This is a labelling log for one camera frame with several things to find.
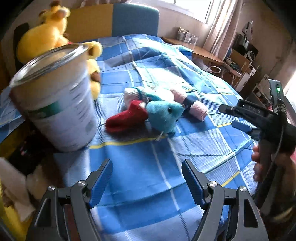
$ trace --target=headboard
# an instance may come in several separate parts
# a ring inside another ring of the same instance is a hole
[[[157,36],[158,19],[158,9],[145,5],[94,5],[72,9],[66,33],[72,42],[128,34]]]

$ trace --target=yellow stuffed animal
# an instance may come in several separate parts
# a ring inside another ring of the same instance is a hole
[[[18,60],[26,64],[53,48],[69,44],[69,40],[63,36],[67,27],[66,18],[69,16],[68,8],[61,7],[59,1],[53,1],[50,10],[43,10],[39,14],[41,25],[28,30],[20,39],[16,50]],[[102,54],[102,45],[95,41],[84,44],[89,46],[87,66],[91,78],[91,93],[95,100],[101,91],[100,70],[95,58]]]

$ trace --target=hand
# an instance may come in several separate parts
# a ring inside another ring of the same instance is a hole
[[[251,159],[257,162],[254,166],[255,173],[253,179],[256,182],[262,182],[264,179],[264,177],[262,177],[263,165],[260,163],[259,147],[254,146],[253,151],[254,153],[251,155]],[[285,169],[281,189],[282,194],[290,195],[296,187],[296,164],[291,160],[290,155],[286,153],[278,153],[275,163]]]

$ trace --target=curtain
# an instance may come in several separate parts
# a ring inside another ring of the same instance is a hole
[[[236,35],[243,0],[221,0],[219,10],[203,46],[219,59],[224,60]]]
[[[81,3],[81,7],[104,4],[104,3],[129,3],[131,1],[132,0],[84,0]]]

